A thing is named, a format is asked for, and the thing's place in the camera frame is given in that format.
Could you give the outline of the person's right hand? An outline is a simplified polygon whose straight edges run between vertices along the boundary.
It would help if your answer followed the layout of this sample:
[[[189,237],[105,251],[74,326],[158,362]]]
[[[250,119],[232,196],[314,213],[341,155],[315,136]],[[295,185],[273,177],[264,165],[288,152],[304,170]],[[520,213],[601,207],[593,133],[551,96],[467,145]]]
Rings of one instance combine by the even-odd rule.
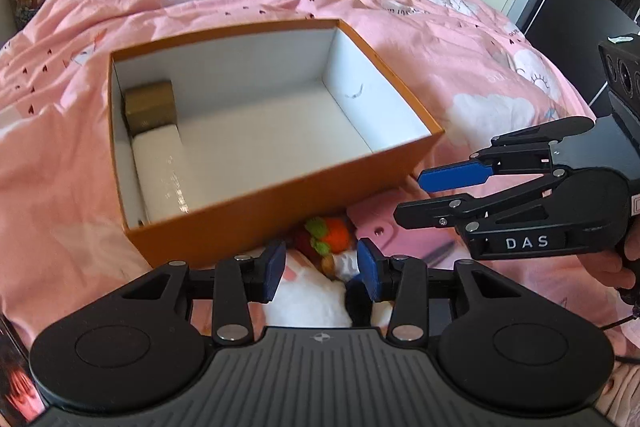
[[[629,234],[623,252],[579,255],[586,271],[604,286],[613,287],[625,303],[639,306],[639,236]]]

